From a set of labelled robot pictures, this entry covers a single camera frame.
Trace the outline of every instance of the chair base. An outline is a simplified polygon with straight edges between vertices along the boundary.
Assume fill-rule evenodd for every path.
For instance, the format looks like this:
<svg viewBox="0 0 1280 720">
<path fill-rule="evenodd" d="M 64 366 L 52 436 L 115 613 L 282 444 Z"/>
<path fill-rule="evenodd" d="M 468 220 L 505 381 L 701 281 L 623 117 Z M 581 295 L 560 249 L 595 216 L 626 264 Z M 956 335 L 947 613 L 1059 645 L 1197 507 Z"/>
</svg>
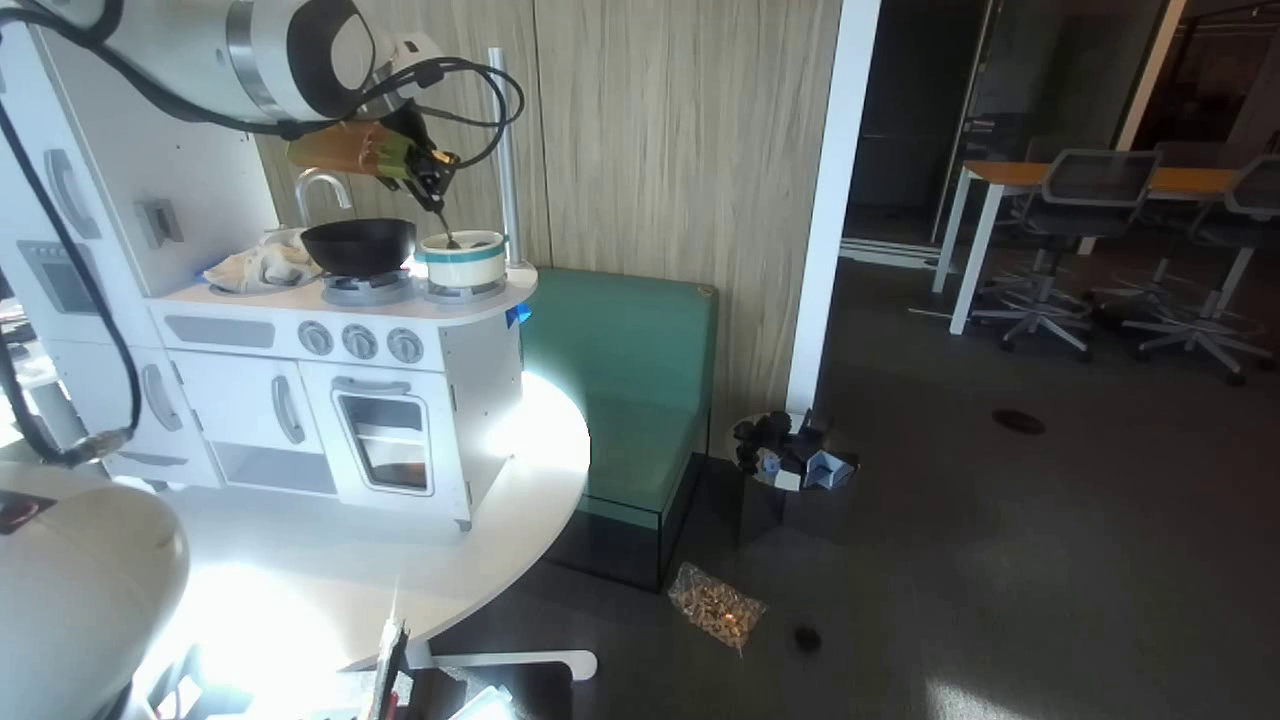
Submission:
<svg viewBox="0 0 1280 720">
<path fill-rule="evenodd" d="M 1204 357 L 1212 357 L 1231 381 L 1244 377 L 1238 357 L 1276 362 L 1268 350 L 1244 345 L 1238 331 L 1231 331 L 1227 325 L 1218 325 L 1218 319 L 1212 319 L 1212 317 L 1197 317 L 1197 319 L 1123 319 L 1123 328 L 1151 335 L 1151 341 L 1138 341 L 1138 345 L 1137 345 L 1138 357 L 1151 357 L 1151 353 L 1158 353 L 1158 350 L 1204 353 Z"/>
<path fill-rule="evenodd" d="M 1091 295 L 1105 300 L 1108 309 L 1133 309 L 1133 313 L 1148 313 L 1148 317 L 1167 317 L 1171 313 L 1167 258 L 1157 262 L 1151 275 L 1119 281 L 1112 289 L 1097 289 Z"/>
<path fill-rule="evenodd" d="M 1071 294 L 1059 294 L 1051 275 L 1033 275 L 1022 289 L 999 289 L 999 309 L 974 309 L 973 319 L 1008 325 L 999 350 L 1011 350 L 1020 335 L 1035 335 L 1038 328 L 1066 345 L 1071 353 L 1089 357 L 1089 328 L 1084 303 Z"/>
</svg>

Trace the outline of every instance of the dark floor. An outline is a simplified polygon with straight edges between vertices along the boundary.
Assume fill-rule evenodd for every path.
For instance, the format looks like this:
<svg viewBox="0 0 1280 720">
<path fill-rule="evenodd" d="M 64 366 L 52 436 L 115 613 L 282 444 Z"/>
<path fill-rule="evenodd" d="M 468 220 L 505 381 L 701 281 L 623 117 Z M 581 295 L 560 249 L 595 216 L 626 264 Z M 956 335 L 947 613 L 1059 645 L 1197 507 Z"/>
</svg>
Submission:
<svg viewBox="0 0 1280 720">
<path fill-rule="evenodd" d="M 1105 249 L 1074 270 L 1108 284 L 1144 264 L 1148 249 Z M 1270 328 L 1276 281 L 1255 270 L 1238 300 Z M 440 649 L 586 645 L 599 677 L 576 717 L 605 720 L 1280 717 L 1280 377 L 1227 388 L 1201 362 L 1137 366 L 1108 331 L 1091 366 L 999 353 L 911 317 L 941 309 L 925 289 L 840 270 L 822 407 L 835 448 L 862 458 L 853 493 L 803 497 L 753 545 L 725 477 L 697 493 L 678 558 L 766 606 L 744 651 L 665 595 L 557 565 Z M 1042 436 L 993 425 L 995 407 Z"/>
</svg>

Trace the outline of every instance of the white toy kitchen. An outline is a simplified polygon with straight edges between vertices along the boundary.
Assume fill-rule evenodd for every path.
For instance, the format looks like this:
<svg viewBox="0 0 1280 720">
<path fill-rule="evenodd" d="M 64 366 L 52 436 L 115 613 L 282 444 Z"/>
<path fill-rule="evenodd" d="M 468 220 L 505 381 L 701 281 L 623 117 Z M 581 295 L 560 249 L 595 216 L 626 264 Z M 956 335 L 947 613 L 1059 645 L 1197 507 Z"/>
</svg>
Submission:
<svg viewBox="0 0 1280 720">
<path fill-rule="evenodd" d="M 215 294 L 219 258 L 277 227 L 250 135 L 170 121 L 57 38 L 3 27 L 0 94 L 138 367 L 112 477 L 308 493 L 468 525 L 509 448 L 532 270 L 461 294 L 308 281 Z M 0 270 L 85 432 L 127 417 L 122 362 L 0 154 Z"/>
</svg>

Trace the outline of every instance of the white cabinet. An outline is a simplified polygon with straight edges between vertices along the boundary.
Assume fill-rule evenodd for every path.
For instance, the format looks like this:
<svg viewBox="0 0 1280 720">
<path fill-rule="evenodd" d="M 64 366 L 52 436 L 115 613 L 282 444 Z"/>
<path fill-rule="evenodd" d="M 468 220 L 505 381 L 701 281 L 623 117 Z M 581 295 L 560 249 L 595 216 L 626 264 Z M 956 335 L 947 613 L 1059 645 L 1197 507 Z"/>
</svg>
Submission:
<svg viewBox="0 0 1280 720">
<path fill-rule="evenodd" d="M 98 270 L 108 294 L 182 289 L 277 225 L 257 146 L 240 131 L 162 117 L 119 71 L 52 34 L 3 25 L 0 70 L 3 108 L 72 238 L 108 243 L 119 262 Z"/>
<path fill-rule="evenodd" d="M 167 353 L 203 440 L 320 454 L 317 419 L 292 362 Z"/>
</svg>

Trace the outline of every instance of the toy stove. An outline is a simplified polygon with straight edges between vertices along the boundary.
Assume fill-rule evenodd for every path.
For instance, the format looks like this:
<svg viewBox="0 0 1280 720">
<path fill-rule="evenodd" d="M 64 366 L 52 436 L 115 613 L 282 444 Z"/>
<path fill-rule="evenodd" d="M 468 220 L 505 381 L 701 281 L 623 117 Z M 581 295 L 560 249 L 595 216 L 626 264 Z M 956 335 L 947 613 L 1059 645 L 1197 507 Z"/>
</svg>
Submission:
<svg viewBox="0 0 1280 720">
<path fill-rule="evenodd" d="M 532 270 L 468 295 L 414 275 L 182 289 L 152 319 L 225 483 L 468 525 L 509 461 L 532 289 Z"/>
</svg>

